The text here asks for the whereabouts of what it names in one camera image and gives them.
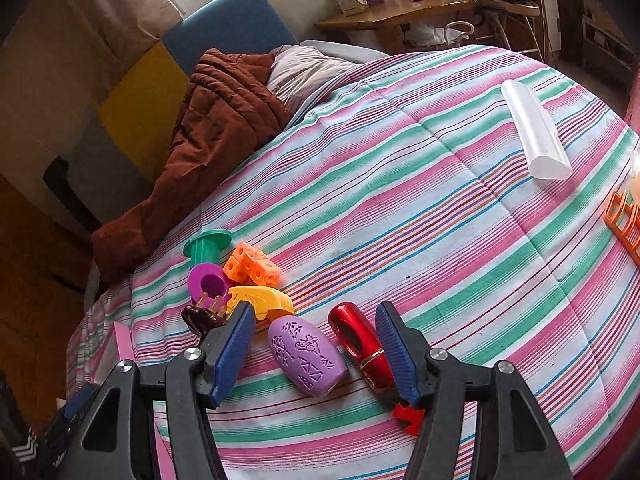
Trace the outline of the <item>red glossy cylinder case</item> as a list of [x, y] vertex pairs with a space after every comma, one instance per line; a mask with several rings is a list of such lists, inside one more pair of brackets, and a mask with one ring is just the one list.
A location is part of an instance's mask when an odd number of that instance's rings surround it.
[[370, 388], [376, 393], [393, 388], [394, 378], [382, 344], [373, 325], [356, 304], [341, 302], [329, 312], [328, 322]]

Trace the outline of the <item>brown quilted blanket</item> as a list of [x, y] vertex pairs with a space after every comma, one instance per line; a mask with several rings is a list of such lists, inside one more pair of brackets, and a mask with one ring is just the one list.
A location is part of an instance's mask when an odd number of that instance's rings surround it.
[[215, 48], [198, 60], [151, 195], [92, 234], [106, 284], [133, 274], [241, 162], [284, 130], [292, 113], [267, 88], [273, 61], [271, 52]]

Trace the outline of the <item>beige window curtain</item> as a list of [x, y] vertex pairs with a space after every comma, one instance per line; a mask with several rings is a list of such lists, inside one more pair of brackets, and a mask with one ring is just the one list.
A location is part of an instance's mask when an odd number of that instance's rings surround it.
[[63, 0], [96, 42], [111, 80], [134, 65], [182, 15], [170, 0]]

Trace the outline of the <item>purple patterned egg shell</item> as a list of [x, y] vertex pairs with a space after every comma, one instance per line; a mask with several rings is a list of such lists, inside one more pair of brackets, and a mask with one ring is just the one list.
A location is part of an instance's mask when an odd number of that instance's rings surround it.
[[268, 342], [286, 377], [311, 396], [323, 398], [348, 374], [334, 344], [302, 318], [287, 315], [271, 322]]

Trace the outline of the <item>orange perforated cube block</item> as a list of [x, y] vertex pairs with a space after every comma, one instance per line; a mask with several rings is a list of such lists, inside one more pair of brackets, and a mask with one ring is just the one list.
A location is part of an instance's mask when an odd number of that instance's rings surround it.
[[268, 287], [277, 287], [282, 273], [259, 248], [247, 242], [236, 245], [222, 270], [232, 282]]

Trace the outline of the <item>brown pegged massage brush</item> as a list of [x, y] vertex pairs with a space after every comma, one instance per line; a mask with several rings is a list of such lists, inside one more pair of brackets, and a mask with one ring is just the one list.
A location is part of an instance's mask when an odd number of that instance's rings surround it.
[[226, 325], [226, 302], [221, 296], [209, 297], [204, 292], [195, 304], [187, 304], [183, 308], [181, 317], [194, 335], [204, 339], [214, 328]]

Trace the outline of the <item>orange plastic shell piece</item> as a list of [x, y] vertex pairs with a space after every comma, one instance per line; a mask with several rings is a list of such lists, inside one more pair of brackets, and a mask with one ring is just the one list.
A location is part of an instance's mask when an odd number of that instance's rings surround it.
[[279, 289], [268, 286], [236, 286], [229, 289], [229, 295], [227, 316], [243, 301], [253, 306], [258, 323], [270, 323], [281, 316], [294, 314], [292, 299]]

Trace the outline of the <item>green plastic spool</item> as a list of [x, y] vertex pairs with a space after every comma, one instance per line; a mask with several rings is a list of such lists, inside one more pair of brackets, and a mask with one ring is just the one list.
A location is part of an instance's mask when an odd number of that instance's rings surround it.
[[209, 230], [190, 238], [183, 246], [183, 255], [191, 266], [200, 263], [220, 263], [221, 252], [230, 245], [232, 234], [225, 229]]

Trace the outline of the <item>grey yellow blue headboard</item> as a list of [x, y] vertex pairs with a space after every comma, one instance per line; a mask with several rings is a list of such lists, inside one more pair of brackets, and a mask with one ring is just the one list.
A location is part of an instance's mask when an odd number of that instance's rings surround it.
[[213, 0], [146, 51], [90, 113], [44, 183], [88, 232], [149, 196], [189, 77], [209, 48], [262, 54], [296, 37], [268, 0]]

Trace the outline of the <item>pale pillow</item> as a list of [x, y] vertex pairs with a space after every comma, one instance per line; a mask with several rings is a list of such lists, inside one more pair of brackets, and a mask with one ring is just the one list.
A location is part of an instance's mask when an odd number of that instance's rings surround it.
[[282, 46], [271, 51], [267, 89], [295, 113], [316, 90], [357, 66], [308, 46]]

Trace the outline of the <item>white plastic tube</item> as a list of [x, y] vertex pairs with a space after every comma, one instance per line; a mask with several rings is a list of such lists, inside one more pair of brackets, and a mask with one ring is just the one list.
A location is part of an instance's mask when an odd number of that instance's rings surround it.
[[536, 93], [508, 79], [501, 93], [520, 138], [530, 175], [538, 180], [567, 180], [573, 173], [558, 129]]

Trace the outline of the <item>striped bed cover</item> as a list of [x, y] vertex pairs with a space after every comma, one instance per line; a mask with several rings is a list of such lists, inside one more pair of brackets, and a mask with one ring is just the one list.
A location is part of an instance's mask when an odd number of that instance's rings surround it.
[[[558, 129], [572, 175], [528, 170], [501, 93], [514, 79]], [[327, 330], [350, 301], [392, 302], [465, 363], [510, 360], [573, 474], [608, 474], [604, 448], [639, 396], [639, 270], [602, 221], [639, 137], [605, 102], [531, 58], [469, 46], [352, 70], [305, 105], [89, 310], [67, 347], [66, 389], [92, 377], [114, 323], [137, 361], [189, 347], [182, 248], [212, 229], [259, 247], [297, 314]]]

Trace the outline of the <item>wooden bedside table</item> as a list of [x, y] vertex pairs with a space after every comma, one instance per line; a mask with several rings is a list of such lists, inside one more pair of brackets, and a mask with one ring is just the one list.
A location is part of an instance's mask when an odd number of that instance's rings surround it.
[[362, 13], [349, 16], [335, 14], [315, 22], [314, 26], [331, 41], [344, 38], [348, 32], [374, 32], [384, 52], [397, 54], [405, 51], [402, 26], [474, 10], [477, 6], [477, 0], [385, 0], [369, 6]]

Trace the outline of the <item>small red plastic clip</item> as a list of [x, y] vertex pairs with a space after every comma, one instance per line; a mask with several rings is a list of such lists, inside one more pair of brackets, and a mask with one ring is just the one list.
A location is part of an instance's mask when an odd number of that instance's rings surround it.
[[405, 433], [413, 437], [419, 434], [424, 415], [424, 410], [418, 410], [404, 402], [398, 402], [392, 411], [393, 418], [400, 423]]

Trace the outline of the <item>magenta plastic funnel cup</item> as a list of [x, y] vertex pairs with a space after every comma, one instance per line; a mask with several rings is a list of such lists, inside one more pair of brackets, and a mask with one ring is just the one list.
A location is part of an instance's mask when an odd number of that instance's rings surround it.
[[211, 262], [198, 263], [189, 272], [188, 291], [194, 304], [204, 294], [209, 299], [219, 297], [223, 302], [226, 302], [229, 299], [229, 288], [231, 286], [231, 282], [219, 264]]

